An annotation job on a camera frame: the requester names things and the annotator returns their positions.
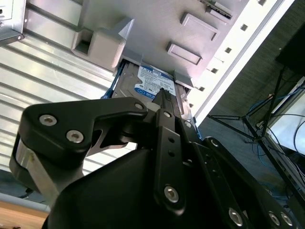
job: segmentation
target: black metal bracket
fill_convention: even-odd
[[[175,114],[177,101],[167,91],[156,98],[156,111],[135,98],[118,98],[40,104],[23,112],[11,165],[25,185],[34,183],[42,194],[57,191],[49,193],[44,228],[276,227],[270,212],[278,228],[291,228],[281,218],[288,217],[285,210],[216,139],[202,142]],[[129,141],[138,143],[136,150],[78,176],[86,153]]]

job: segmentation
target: blue cable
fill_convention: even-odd
[[[266,165],[265,162],[262,160],[262,158],[261,158],[261,153],[260,153],[260,150],[259,150],[259,145],[257,145],[257,152],[258,152],[258,158],[259,158],[259,160],[262,162],[262,164],[263,164],[264,166],[266,166],[267,168],[274,170],[274,168],[272,168],[272,167]]]
[[[299,86],[294,92],[292,92],[292,93],[290,93],[290,94],[287,94],[287,95],[283,95],[283,96],[281,96],[281,97],[278,97],[278,98],[276,98],[276,100],[284,99],[284,98],[286,98],[287,96],[291,96],[291,95],[293,95],[293,94],[295,94],[295,93],[297,93],[297,92],[299,92],[300,90],[303,90],[303,89],[304,89],[304,88],[303,88],[302,85],[301,85],[301,86]],[[254,108],[258,107],[258,106],[259,106],[260,104],[262,104],[264,101],[265,101],[265,100],[261,100],[261,101],[255,103],[253,106],[250,107],[249,112],[252,111]]]

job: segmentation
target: cable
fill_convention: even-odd
[[[273,136],[275,137],[275,139],[276,139],[276,141],[277,141],[279,147],[280,147],[281,150],[284,152],[284,150],[283,150],[283,148],[282,148],[280,142],[278,141],[278,139],[277,139],[277,137],[275,136],[275,134],[273,133],[273,131],[272,131],[269,127],[267,127],[267,128],[271,131],[271,133],[272,133]],[[297,170],[297,172],[299,173],[300,178],[301,178],[303,184],[305,185],[305,181],[304,181],[304,179],[303,179],[303,176],[301,175],[302,171],[300,170],[299,166],[297,166],[297,165],[296,165],[296,164],[295,164],[286,154],[285,154],[285,156],[286,156],[286,157],[291,161],[291,163],[296,167],[296,170]]]
[[[261,156],[262,156],[262,155],[260,154],[259,145],[257,145],[257,153],[258,153],[258,158],[259,158],[259,160],[261,161],[261,163],[262,163],[264,166],[266,166],[267,168],[270,168],[270,169],[274,170],[274,168],[272,168],[272,167],[266,165],[266,164],[263,162],[263,160],[261,159]]]
[[[303,88],[303,84],[301,84],[299,87],[296,88],[296,90],[295,90],[294,92],[292,92],[292,93],[290,93],[290,94],[287,94],[287,95],[283,95],[283,96],[277,97],[276,100],[284,99],[284,98],[286,98],[287,96],[291,96],[291,95],[293,95],[293,94],[295,94],[295,93],[297,93],[297,92],[299,92],[300,90],[303,90],[303,89],[304,89],[304,88]],[[257,106],[259,106],[260,104],[262,104],[264,101],[265,101],[265,100],[261,100],[261,101],[255,103],[254,105],[252,105],[252,106],[250,107],[250,109],[249,109],[248,112],[252,111],[254,108],[256,108]]]
[[[300,127],[305,123],[305,120],[298,126],[298,128],[295,130],[295,134],[294,134],[294,147],[295,147],[295,150],[296,152],[298,152],[299,154],[301,154],[297,148],[296,148],[296,143],[295,143],[295,140],[296,140],[296,135],[297,135],[297,132],[299,131]]]

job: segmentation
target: bolt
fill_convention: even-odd
[[[143,109],[143,106],[141,104],[135,104],[135,107],[142,110]]]
[[[191,128],[191,127],[192,127],[192,124],[190,124],[188,121],[184,121],[184,124],[185,124],[188,128]]]
[[[218,147],[218,145],[214,142],[213,139],[211,139],[211,143],[213,144],[213,146]]]
[[[292,226],[292,221],[291,219],[283,212],[281,212],[281,216],[283,218],[283,220],[289,225]]]
[[[164,111],[164,112],[163,112],[163,114],[164,114],[166,117],[168,117],[168,118],[170,118],[170,117],[171,117],[171,114],[170,114],[170,113],[168,113],[168,112],[166,112],[166,111]]]
[[[77,130],[70,130],[66,135],[67,139],[73,143],[81,143],[84,140],[84,135]]]
[[[275,214],[273,212],[269,211],[269,216],[270,216],[271,220],[273,221],[273,223],[275,223],[277,226],[281,225],[280,221],[278,220],[278,218],[275,216]]]
[[[243,225],[242,217],[233,208],[229,208],[229,216],[237,226],[241,227]]]
[[[179,195],[176,189],[171,186],[166,186],[164,189],[165,197],[172,203],[177,203],[179,200]]]
[[[52,126],[57,123],[56,118],[50,114],[44,114],[44,115],[40,116],[39,121],[41,124],[46,125],[46,126]]]

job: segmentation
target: rectangular slot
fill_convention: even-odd
[[[261,6],[263,6],[266,3],[266,0],[258,0],[258,4],[260,4]]]
[[[187,51],[186,49],[184,49],[176,44],[173,44],[173,43],[169,44],[167,53],[173,57],[184,59],[195,65],[198,65],[201,60],[200,56],[197,56],[196,54],[194,54],[190,51]]]
[[[248,26],[245,25],[245,24],[243,24],[243,25],[240,27],[240,29],[241,29],[242,31],[246,31],[246,30],[248,29]]]
[[[211,37],[212,41],[216,38],[216,36],[219,33],[218,29],[189,13],[184,14],[184,16],[181,19],[181,24],[183,26],[191,26],[195,31],[204,31],[206,29],[210,30],[212,32],[212,37]]]
[[[229,23],[232,19],[232,12],[218,2],[214,4],[207,3],[206,12],[225,23]]]
[[[226,53],[230,53],[232,51],[232,49],[230,49],[229,47],[225,49]]]
[[[218,69],[213,68],[213,69],[211,70],[211,72],[214,73],[214,74],[216,74],[216,73],[218,72]]]

